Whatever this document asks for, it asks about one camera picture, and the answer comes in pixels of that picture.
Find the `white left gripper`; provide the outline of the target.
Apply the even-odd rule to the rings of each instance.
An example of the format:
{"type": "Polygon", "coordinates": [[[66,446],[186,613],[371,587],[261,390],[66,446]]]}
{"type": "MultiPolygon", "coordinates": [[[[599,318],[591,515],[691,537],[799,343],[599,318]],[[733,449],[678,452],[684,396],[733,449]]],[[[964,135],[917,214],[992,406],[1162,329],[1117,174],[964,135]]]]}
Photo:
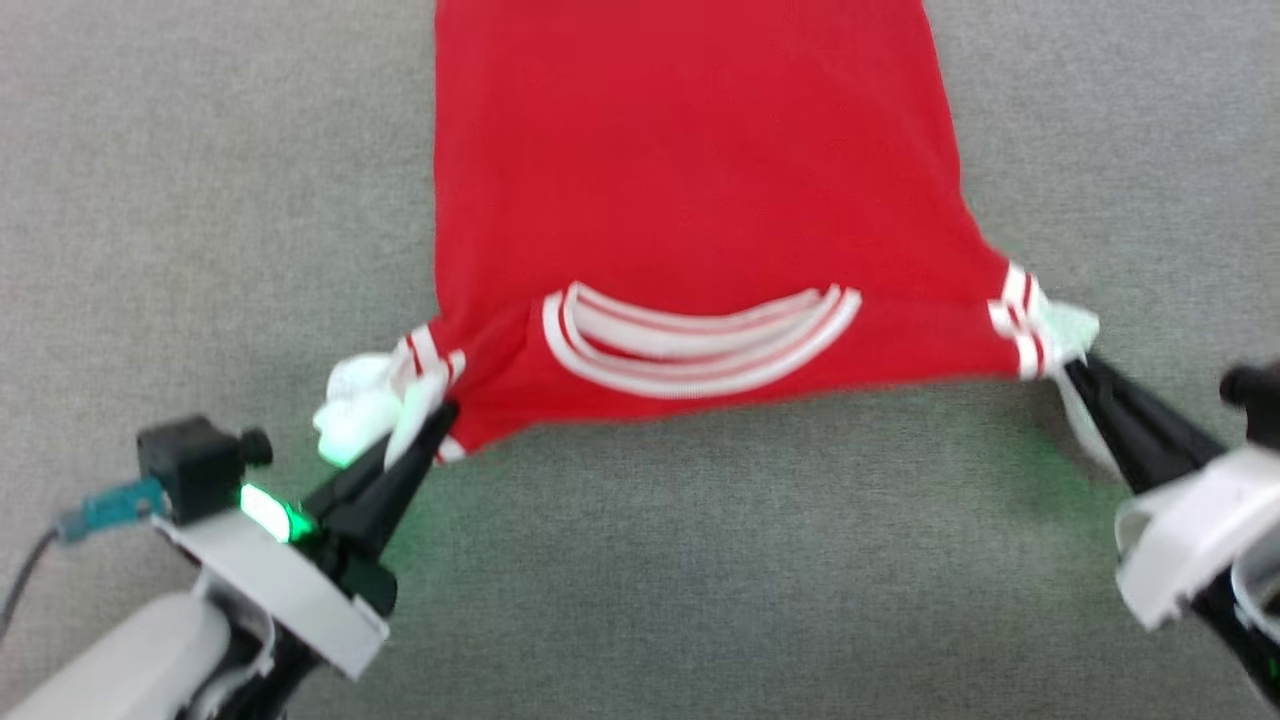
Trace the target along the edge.
{"type": "MultiPolygon", "coordinates": [[[[442,406],[392,465],[390,436],[383,436],[308,495],[305,511],[340,530],[355,552],[380,559],[458,415],[454,405],[442,406]]],[[[200,593],[230,605],[233,618],[257,624],[270,641],[292,634],[352,682],[390,634],[367,602],[344,594],[292,543],[317,524],[256,486],[242,486],[230,509],[204,520],[180,527],[159,518],[155,527],[198,565],[200,593]]]]}

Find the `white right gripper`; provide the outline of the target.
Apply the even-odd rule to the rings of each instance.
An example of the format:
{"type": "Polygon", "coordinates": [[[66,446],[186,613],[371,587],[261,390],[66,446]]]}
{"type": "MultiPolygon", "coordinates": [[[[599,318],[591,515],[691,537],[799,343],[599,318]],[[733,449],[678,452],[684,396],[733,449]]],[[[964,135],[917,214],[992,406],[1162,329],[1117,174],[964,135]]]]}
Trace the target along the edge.
{"type": "Polygon", "coordinates": [[[1068,386],[1085,437],[1108,451],[1130,489],[1149,491],[1115,519],[1116,584],[1130,615],[1147,632],[1198,618],[1260,697],[1277,700],[1277,452],[1247,445],[1225,454],[1101,357],[1070,361],[1068,386]]]}

